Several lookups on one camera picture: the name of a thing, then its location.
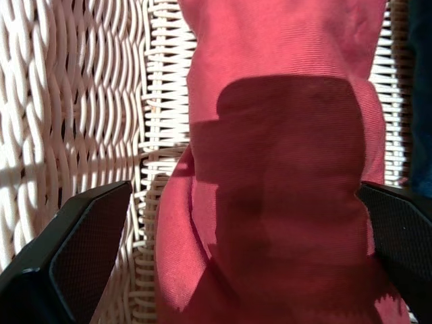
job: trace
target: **fabric fold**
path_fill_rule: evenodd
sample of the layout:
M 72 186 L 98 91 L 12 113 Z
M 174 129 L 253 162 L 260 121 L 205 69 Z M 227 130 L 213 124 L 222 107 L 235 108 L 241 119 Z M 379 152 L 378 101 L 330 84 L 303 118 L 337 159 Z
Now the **fabric fold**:
M 190 147 L 157 219 L 159 324 L 407 324 L 373 255 L 384 0 L 183 0 Z

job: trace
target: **red cloth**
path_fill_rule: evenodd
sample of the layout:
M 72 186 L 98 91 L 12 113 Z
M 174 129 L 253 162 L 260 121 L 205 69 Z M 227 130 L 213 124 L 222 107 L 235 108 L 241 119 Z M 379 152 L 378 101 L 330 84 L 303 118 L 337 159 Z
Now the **red cloth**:
M 367 81 L 385 0 L 183 0 L 190 147 L 157 220 L 159 324 L 406 324 L 360 180 L 383 181 Z

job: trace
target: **blue fabric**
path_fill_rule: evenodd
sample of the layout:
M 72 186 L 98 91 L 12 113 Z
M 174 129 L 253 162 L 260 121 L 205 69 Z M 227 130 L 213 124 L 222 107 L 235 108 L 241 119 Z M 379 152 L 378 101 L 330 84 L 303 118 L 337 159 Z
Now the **blue fabric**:
M 415 54 L 410 184 L 432 198 L 432 0 L 410 0 L 409 27 Z

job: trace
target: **red cushion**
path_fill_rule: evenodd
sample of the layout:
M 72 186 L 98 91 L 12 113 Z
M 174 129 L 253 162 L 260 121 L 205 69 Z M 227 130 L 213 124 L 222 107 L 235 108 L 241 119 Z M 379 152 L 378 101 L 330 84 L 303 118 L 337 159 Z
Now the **red cushion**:
M 183 0 L 191 145 L 157 220 L 159 324 L 405 324 L 361 180 L 383 181 L 367 81 L 384 0 Z

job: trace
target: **white wicker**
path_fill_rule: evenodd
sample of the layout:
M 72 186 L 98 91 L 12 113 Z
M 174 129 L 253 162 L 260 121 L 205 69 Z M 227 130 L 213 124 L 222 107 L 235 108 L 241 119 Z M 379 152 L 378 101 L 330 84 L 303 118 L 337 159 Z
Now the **white wicker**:
M 407 176 L 410 154 L 407 2 L 390 2 L 371 75 L 391 185 Z M 0 270 L 70 196 L 132 180 L 94 321 L 156 323 L 155 213 L 188 143 L 195 46 L 177 0 L 0 0 Z

